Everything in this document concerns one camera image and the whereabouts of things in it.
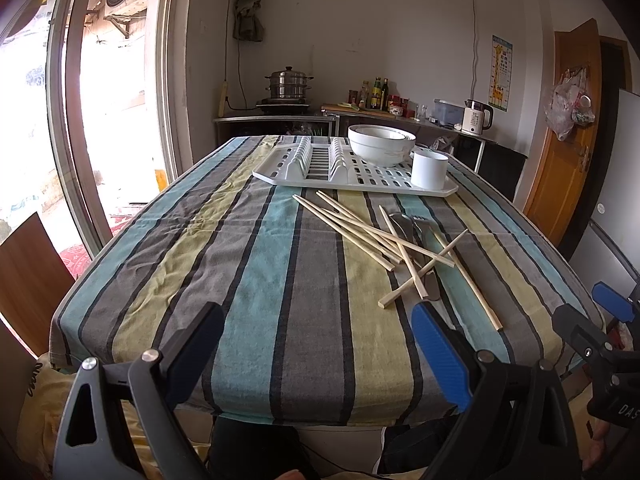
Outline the striped tablecloth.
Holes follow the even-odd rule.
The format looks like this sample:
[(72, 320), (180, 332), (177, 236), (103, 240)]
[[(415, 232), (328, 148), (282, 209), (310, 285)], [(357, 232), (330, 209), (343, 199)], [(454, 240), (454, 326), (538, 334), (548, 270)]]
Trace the striped tablecloth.
[[(78, 278), (53, 315), (50, 359), (75, 368), (94, 356), (128, 362), (160, 349), (209, 302), (224, 334), (190, 397), (194, 408), (251, 422), (384, 427), (442, 416), (447, 403), (413, 338), (405, 283), (293, 200), (311, 190), (272, 186), (254, 168), (281, 139), (236, 138), (213, 151), (125, 226)], [(439, 250), (465, 229), (458, 258), (495, 311), (491, 325), (458, 268), (438, 266), (440, 315), (477, 349), (560, 373), (579, 363), (552, 330), (570, 304), (597, 325), (600, 309), (567, 262), (480, 176), (453, 162), (446, 198), (338, 193), (360, 219), (378, 206), (426, 220)]]

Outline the white plastic dish rack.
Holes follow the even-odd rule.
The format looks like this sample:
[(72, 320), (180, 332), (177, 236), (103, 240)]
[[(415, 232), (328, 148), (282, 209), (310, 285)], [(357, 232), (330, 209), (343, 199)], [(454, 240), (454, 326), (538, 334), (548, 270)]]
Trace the white plastic dish rack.
[(448, 197), (459, 185), (446, 178), (439, 190), (418, 188), (411, 182), (412, 161), (383, 167), (356, 155), (345, 138), (301, 136), (278, 144), (254, 168), (253, 176), (270, 185), (316, 190), (357, 191)]

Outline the dark sauce bottle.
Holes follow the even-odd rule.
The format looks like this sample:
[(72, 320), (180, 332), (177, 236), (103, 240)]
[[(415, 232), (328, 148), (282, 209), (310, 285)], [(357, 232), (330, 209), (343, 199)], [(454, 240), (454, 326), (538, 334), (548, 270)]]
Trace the dark sauce bottle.
[(381, 99), (380, 99), (380, 110), (383, 112), (388, 111), (388, 92), (390, 88), (388, 88), (388, 78), (383, 78), (382, 86), (381, 86)]

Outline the metal spoon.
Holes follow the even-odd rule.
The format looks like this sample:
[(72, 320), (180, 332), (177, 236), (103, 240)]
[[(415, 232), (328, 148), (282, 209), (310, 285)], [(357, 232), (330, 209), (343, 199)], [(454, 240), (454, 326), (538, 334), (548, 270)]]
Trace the metal spoon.
[[(416, 237), (416, 229), (408, 217), (400, 212), (392, 212), (390, 214), (390, 221), (393, 222), (398, 237), (408, 240), (408, 242), (413, 245), (422, 247), (422, 242)], [(419, 266), (423, 266), (426, 263), (426, 255), (423, 255), (422, 252), (417, 252), (411, 248), (406, 248), (406, 251)]]

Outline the white refrigerator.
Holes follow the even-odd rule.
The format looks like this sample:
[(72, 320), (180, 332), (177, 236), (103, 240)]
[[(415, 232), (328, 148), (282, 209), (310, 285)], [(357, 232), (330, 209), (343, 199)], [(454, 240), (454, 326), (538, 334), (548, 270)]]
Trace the white refrigerator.
[(602, 282), (629, 298), (639, 285), (639, 148), (639, 96), (622, 90), (602, 188), (570, 258), (586, 289)]

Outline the wooden cutting board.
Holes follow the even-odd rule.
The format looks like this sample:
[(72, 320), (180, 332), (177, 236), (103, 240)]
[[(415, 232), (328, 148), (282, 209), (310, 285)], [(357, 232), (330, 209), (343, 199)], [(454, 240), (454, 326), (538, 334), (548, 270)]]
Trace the wooden cutting board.
[(323, 114), (343, 114), (387, 120), (396, 119), (396, 116), (387, 112), (380, 112), (379, 110), (360, 110), (360, 108), (353, 108), (352, 106), (341, 106), (340, 104), (322, 104), (320, 106), (320, 110)]

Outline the white electric kettle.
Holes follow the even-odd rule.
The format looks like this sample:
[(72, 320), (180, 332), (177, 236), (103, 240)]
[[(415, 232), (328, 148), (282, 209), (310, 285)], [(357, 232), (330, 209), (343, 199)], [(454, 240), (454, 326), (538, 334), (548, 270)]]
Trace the white electric kettle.
[(463, 132), (480, 136), (491, 128), (495, 111), (490, 105), (472, 99), (466, 100), (464, 104), (461, 124)]

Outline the stainless steel steamer pot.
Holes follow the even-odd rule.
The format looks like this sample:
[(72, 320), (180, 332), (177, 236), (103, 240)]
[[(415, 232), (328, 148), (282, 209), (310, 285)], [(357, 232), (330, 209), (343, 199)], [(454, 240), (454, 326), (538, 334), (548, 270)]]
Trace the stainless steel steamer pot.
[(268, 90), (273, 100), (304, 100), (306, 99), (309, 81), (313, 76), (307, 76), (304, 72), (294, 70), (292, 66), (286, 66), (284, 70), (275, 70), (266, 76), (269, 81)]

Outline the metal fork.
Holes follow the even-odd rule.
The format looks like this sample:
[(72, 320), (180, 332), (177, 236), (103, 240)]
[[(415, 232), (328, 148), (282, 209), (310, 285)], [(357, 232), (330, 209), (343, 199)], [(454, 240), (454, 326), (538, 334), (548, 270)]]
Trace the metal fork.
[[(417, 216), (411, 218), (414, 230), (420, 237), (420, 244), (426, 246), (426, 234), (428, 233), (428, 224), (425, 219)], [(427, 299), (430, 301), (438, 301), (440, 299), (440, 289), (435, 269), (428, 271), (424, 275), (424, 283), (427, 291)]]

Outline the orange wooden door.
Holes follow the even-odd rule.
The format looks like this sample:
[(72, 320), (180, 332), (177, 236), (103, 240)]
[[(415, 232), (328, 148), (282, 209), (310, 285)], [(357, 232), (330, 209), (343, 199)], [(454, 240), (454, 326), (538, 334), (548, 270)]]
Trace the orange wooden door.
[[(598, 23), (593, 18), (570, 32), (554, 34), (553, 81), (566, 74), (586, 71), (586, 93), (596, 113), (600, 112), (602, 60)], [(585, 185), (598, 125), (575, 126), (563, 141), (546, 131), (541, 158), (532, 189), (524, 206), (526, 217), (559, 245)]]

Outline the induction cooktop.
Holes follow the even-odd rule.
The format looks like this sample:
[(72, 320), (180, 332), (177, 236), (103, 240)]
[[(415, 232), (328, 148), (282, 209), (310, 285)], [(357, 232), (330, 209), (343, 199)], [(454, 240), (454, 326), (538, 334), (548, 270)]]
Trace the induction cooktop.
[(258, 110), (270, 116), (304, 116), (309, 113), (310, 104), (304, 100), (265, 99), (256, 104)]

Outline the wooden chair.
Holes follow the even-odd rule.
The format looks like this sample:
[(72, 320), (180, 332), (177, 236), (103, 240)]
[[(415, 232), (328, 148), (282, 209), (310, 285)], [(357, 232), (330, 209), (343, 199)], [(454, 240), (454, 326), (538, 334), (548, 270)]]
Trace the wooden chair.
[(1, 314), (35, 355), (49, 351), (52, 316), (74, 284), (38, 214), (1, 243)]

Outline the giraffe wall poster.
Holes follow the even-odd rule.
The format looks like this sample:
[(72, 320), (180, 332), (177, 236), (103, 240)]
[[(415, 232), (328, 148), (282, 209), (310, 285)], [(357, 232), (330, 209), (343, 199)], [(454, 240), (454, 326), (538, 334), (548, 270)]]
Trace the giraffe wall poster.
[(492, 107), (503, 112), (506, 112), (509, 106), (512, 64), (512, 44), (498, 36), (492, 36), (488, 98)]

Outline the white utensil cup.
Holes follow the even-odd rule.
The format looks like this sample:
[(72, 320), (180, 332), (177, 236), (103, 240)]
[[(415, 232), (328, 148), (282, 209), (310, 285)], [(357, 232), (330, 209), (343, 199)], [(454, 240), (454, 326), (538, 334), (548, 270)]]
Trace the white utensil cup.
[(417, 146), (413, 150), (411, 184), (427, 191), (440, 191), (445, 186), (448, 156)]

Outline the large white bowl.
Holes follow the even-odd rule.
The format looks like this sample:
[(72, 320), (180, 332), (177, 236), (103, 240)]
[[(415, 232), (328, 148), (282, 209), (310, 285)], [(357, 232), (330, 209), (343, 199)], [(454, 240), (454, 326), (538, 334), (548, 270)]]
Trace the large white bowl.
[(380, 125), (352, 125), (347, 129), (352, 151), (369, 164), (393, 167), (409, 159), (416, 136), (405, 130)]

